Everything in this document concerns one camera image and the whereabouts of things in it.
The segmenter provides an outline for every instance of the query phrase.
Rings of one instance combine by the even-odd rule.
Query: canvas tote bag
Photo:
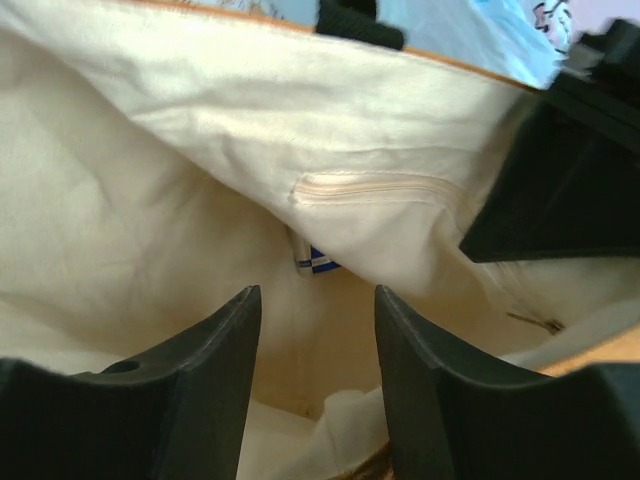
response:
[[[374,285],[529,368],[638,321],[637,260],[458,249],[535,95],[221,10],[0,0],[0,355],[100,371],[258,284],[238,478],[349,478],[387,442]],[[286,227],[343,268],[302,278]]]

